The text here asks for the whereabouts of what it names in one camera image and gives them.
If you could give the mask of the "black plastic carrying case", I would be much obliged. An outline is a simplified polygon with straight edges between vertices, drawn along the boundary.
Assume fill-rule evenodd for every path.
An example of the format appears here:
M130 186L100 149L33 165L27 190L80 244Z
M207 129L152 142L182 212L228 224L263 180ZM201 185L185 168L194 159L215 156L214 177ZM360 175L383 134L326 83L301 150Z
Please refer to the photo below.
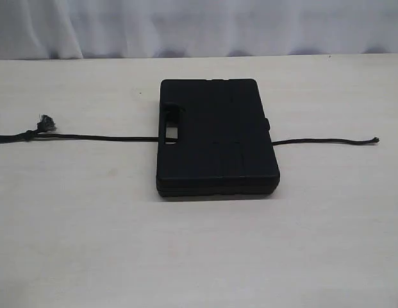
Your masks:
M255 80L166 79L159 109L160 196L276 190L280 171Z

